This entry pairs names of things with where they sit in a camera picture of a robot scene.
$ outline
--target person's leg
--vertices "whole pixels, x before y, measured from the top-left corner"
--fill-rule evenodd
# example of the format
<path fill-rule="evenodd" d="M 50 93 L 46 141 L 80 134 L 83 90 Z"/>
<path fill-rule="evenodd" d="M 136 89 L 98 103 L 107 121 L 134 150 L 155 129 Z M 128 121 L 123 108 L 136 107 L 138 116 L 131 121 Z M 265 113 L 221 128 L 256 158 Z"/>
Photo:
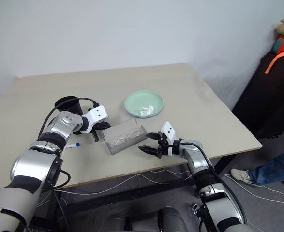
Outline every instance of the person's leg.
<path fill-rule="evenodd" d="M 284 181 L 284 154 L 281 154 L 267 164 L 249 171 L 249 177 L 258 185 Z"/>
<path fill-rule="evenodd" d="M 232 168 L 230 170 L 230 173 L 233 179 L 235 179 L 236 181 L 248 184 L 252 187 L 261 187 L 261 185 L 258 185 L 256 182 L 252 180 L 252 178 L 249 176 L 248 170 L 245 171 L 245 170 L 238 170 L 238 169 Z"/>

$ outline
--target green plate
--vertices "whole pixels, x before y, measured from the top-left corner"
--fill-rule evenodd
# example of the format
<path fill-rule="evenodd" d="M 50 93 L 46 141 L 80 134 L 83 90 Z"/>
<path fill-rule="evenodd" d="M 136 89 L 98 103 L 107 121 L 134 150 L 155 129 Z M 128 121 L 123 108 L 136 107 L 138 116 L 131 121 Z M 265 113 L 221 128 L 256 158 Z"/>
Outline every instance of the green plate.
<path fill-rule="evenodd" d="M 140 109 L 142 107 L 153 106 L 153 114 L 142 116 Z M 124 108 L 134 117 L 147 118 L 160 113 L 164 105 L 163 98 L 156 92 L 150 90 L 141 90 L 130 94 L 124 101 Z"/>

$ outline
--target blue jeans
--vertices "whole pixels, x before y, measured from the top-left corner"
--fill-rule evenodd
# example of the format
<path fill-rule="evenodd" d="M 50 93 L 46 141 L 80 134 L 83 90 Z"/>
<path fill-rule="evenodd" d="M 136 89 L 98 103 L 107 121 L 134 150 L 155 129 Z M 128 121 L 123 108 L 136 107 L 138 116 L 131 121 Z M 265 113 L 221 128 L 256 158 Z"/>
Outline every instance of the blue jeans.
<path fill-rule="evenodd" d="M 249 171 L 249 176 L 258 185 L 284 181 L 284 153 Z"/>

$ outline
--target tissue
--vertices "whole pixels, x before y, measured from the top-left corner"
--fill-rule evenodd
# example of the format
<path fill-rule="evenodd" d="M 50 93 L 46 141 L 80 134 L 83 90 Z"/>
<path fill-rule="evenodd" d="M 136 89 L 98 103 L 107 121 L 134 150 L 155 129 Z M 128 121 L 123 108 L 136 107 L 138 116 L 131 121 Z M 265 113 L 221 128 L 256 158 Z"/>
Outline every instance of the tissue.
<path fill-rule="evenodd" d="M 149 107 L 144 107 L 144 106 L 142 106 L 142 107 L 140 108 L 140 114 L 141 114 L 142 116 L 151 115 L 151 114 L 153 114 L 153 110 L 154 110 L 154 108 L 153 108 L 152 105 L 150 105 Z"/>

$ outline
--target table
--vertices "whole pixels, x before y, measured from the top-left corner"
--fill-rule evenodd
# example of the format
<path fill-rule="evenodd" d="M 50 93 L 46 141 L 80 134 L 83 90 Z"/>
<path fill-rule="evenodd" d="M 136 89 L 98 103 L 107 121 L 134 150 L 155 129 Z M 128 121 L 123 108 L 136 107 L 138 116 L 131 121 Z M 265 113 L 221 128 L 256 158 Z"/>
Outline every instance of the table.
<path fill-rule="evenodd" d="M 137 119 L 147 132 L 157 132 L 169 121 L 177 137 L 202 142 L 209 158 L 262 146 L 185 63 L 32 76 L 15 80 L 0 97 L 0 188 L 10 182 L 14 160 L 37 139 L 41 124 L 57 99 L 70 95 L 90 97 L 105 106 L 107 121 L 116 125 L 131 118 L 123 107 L 126 96 L 143 89 L 156 91 L 164 99 L 160 114 Z M 84 112 L 92 106 L 87 101 L 80 103 Z M 62 155 L 62 169 L 72 176 L 67 186 L 186 163 L 178 156 L 158 159 L 138 149 L 139 145 L 156 147 L 156 141 L 151 139 L 113 156 L 104 141 L 95 143 L 91 134 L 73 135 L 69 143 L 75 142 L 81 146 L 64 150 Z M 57 184 L 65 180 L 61 174 Z"/>

